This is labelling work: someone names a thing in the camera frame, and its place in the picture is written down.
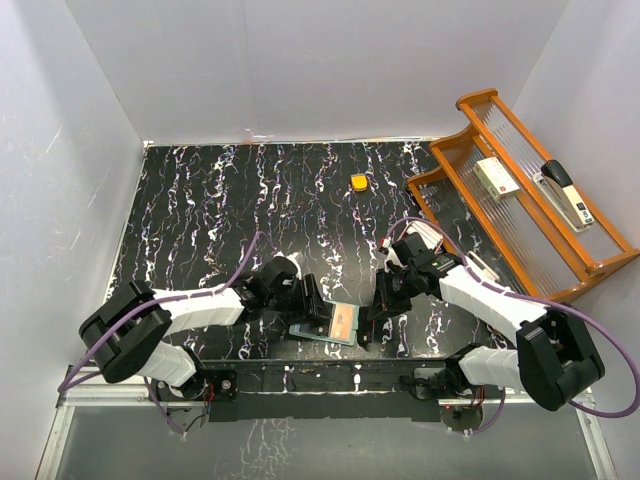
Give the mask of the green card holder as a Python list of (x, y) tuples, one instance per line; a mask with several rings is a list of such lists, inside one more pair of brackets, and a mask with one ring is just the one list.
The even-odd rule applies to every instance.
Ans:
[[(333, 301), (328, 302), (328, 304), (330, 304), (332, 308), (333, 308), (333, 303), (342, 303), (342, 302), (333, 302)], [(334, 342), (331, 342), (328, 338), (329, 324), (330, 322), (325, 327), (320, 327), (320, 328), (311, 328), (308, 324), (295, 324), (289, 327), (289, 334), (297, 338), (334, 343)]]

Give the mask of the gold credit card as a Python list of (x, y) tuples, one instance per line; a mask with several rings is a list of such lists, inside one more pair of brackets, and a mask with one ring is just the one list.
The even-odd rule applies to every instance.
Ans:
[(328, 338), (331, 342), (353, 345), (358, 329), (359, 308), (356, 305), (333, 303)]

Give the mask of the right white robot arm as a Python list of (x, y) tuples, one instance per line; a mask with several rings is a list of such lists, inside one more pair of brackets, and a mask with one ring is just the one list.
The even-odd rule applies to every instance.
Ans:
[(512, 344), (510, 350), (470, 344), (447, 358), (436, 377), (453, 394), (466, 397), (483, 385), (508, 387), (556, 411), (604, 376), (586, 325), (563, 305), (543, 306), (515, 298), (494, 282), (481, 283), (467, 260), (429, 248), (417, 233), (385, 239), (379, 249), (387, 258), (365, 309), (366, 342), (376, 326), (410, 311), (413, 298), (426, 295), (471, 313)]

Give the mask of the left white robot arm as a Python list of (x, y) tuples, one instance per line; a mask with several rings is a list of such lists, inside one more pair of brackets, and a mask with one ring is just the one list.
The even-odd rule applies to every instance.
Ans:
[(212, 288), (155, 290), (132, 281), (81, 324), (79, 336), (106, 382), (146, 376), (194, 399), (204, 392), (207, 376), (192, 354), (165, 339), (186, 330), (258, 321), (271, 312), (287, 324), (321, 325), (331, 319), (333, 307), (322, 299), (315, 277), (301, 273), (296, 257), (279, 253), (261, 269)]

